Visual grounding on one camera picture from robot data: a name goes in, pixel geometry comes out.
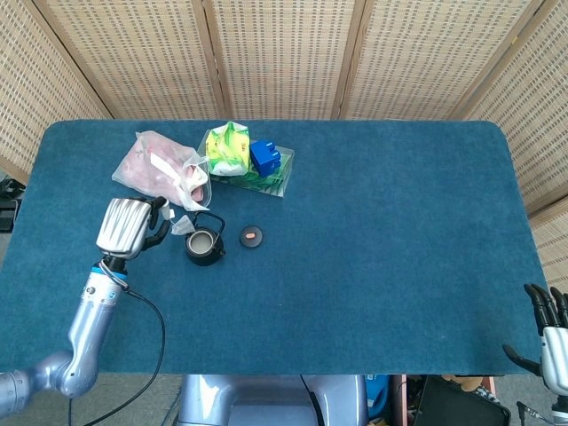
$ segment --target robotic hand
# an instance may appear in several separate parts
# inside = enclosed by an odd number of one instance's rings
[[[507,344],[503,350],[519,367],[543,378],[544,384],[558,396],[552,406],[554,424],[568,426],[568,294],[563,295],[554,287],[550,289],[555,306],[545,289],[526,284],[525,291],[532,300],[540,336],[540,364],[519,356]]]
[[[155,235],[146,237],[164,218]],[[165,238],[170,206],[163,197],[113,199],[97,238],[103,258],[91,268],[68,338],[73,351],[52,354],[34,367],[0,374],[0,419],[22,411],[38,391],[54,389],[68,398],[87,392],[97,380],[99,353],[114,308],[123,291],[130,291],[125,263]]]

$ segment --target black cable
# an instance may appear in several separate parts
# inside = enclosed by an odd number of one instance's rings
[[[405,383],[406,383],[406,382],[401,382],[401,383],[400,383],[400,385],[399,385],[399,386],[398,386],[398,388],[397,388],[397,391],[396,391],[396,392],[394,392],[394,398],[396,398],[396,397],[397,397],[397,395],[398,395],[398,392],[400,391],[400,388],[402,388],[402,385],[403,385],[403,384],[405,384]]]
[[[136,398],[138,398],[140,395],[142,395],[146,391],[146,389],[148,389],[150,387],[150,385],[152,384],[152,382],[155,380],[156,376],[158,375],[158,372],[160,371],[160,367],[162,366],[163,352],[164,352],[165,347],[166,347],[166,324],[163,321],[163,316],[160,313],[160,310],[158,310],[158,308],[156,308],[156,306],[152,302],[150,302],[148,299],[146,299],[142,295],[139,295],[138,293],[136,293],[136,292],[134,292],[130,289],[125,290],[124,293],[126,293],[129,296],[134,297],[135,299],[141,300],[142,302],[144,302],[145,304],[150,306],[152,308],[152,310],[155,312],[155,314],[157,315],[158,320],[160,320],[160,326],[162,328],[162,346],[160,348],[160,357],[158,358],[158,363],[156,364],[156,368],[155,368],[154,373],[152,374],[152,377],[150,378],[150,380],[148,380],[148,382],[144,385],[144,387],[142,389],[140,389],[138,392],[136,392],[136,394],[132,398],[130,398],[126,402],[120,404],[117,408],[109,411],[108,413],[101,415],[99,418],[93,420],[92,422],[85,423],[83,426],[92,426],[93,424],[97,424],[99,422],[102,422],[103,420],[107,419],[111,415],[115,415],[116,413],[121,411],[123,408],[125,408],[128,404],[130,404],[132,401],[134,401]]]
[[[318,397],[316,397],[316,394],[312,392],[310,388],[308,388],[303,375],[300,375],[300,379],[302,379],[302,383],[304,384],[304,387],[308,392],[308,395],[310,396],[310,401],[312,402],[313,409],[316,412],[316,417],[318,418],[318,426],[326,426],[326,423],[323,421],[323,413],[321,412],[321,406],[320,402],[318,401]]]
[[[70,398],[69,399],[69,408],[67,410],[67,426],[73,426],[73,415],[72,415],[72,405],[73,405],[73,400]]]

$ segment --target robot finger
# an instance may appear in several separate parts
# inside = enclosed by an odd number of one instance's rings
[[[508,344],[503,344],[503,350],[505,351],[505,355],[511,361],[513,361],[517,366],[525,369],[529,373],[533,373],[534,375],[541,377],[542,372],[540,370],[540,364],[530,359],[525,359],[521,357],[517,352]]]
[[[162,213],[164,219],[166,219],[164,210],[167,210],[167,211],[170,210],[169,203],[168,203],[168,200],[166,200],[163,197],[158,197],[158,198],[155,198],[155,199],[153,199],[151,201],[147,201],[147,202],[148,202],[148,204],[150,204],[150,206],[152,206],[152,208],[150,210],[150,223],[148,224],[148,228],[154,229],[156,227],[156,225],[158,224],[158,216],[159,216],[160,212]]]
[[[560,318],[558,318],[558,311],[552,299],[550,298],[550,294],[544,288],[537,286],[536,284],[532,284],[532,286],[539,292],[540,297],[542,297],[542,301],[547,309],[548,319],[550,320],[550,325],[552,327],[560,327]]]
[[[564,328],[568,328],[568,299],[564,297],[558,288],[553,287],[550,289],[550,293],[556,300],[556,308],[558,309],[558,315],[560,316],[560,325]]]
[[[534,319],[536,320],[536,327],[539,330],[539,335],[542,336],[542,329],[550,327],[550,319],[548,318],[547,308],[542,300],[542,296],[533,284],[525,284],[525,291],[531,298],[532,307],[534,309]]]

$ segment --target blue felt surface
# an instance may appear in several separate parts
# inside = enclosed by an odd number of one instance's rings
[[[129,264],[157,304],[163,373],[516,372],[538,358],[526,282],[544,284],[501,131],[489,122],[243,122],[296,151],[286,197],[213,184],[227,255],[191,264],[169,236]],[[0,371],[67,347],[113,197],[111,174],[156,130],[197,146],[221,122],[75,121],[43,143],[0,276]],[[263,229],[243,248],[245,225]],[[106,371],[150,372],[154,315],[124,297]]]

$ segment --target gray floor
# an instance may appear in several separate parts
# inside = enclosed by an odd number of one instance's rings
[[[9,234],[0,234],[0,265],[10,241]],[[74,402],[74,423],[84,424],[108,410],[120,405],[133,395],[148,379],[146,375],[102,374],[94,389]],[[172,415],[165,419],[172,403],[176,400],[181,383],[181,376],[160,375],[152,387],[138,400],[126,407],[119,414],[103,421],[101,425],[121,426],[160,426],[165,420],[167,426],[172,423]],[[520,426],[517,413],[517,401],[521,400],[530,408],[551,418],[550,407],[555,398],[545,388],[542,380],[530,375],[508,375],[495,378],[497,397],[511,411],[511,426]],[[45,392],[35,397],[23,414],[0,421],[0,426],[50,426],[67,424],[67,400],[59,394]],[[528,418],[526,426],[545,423]]]

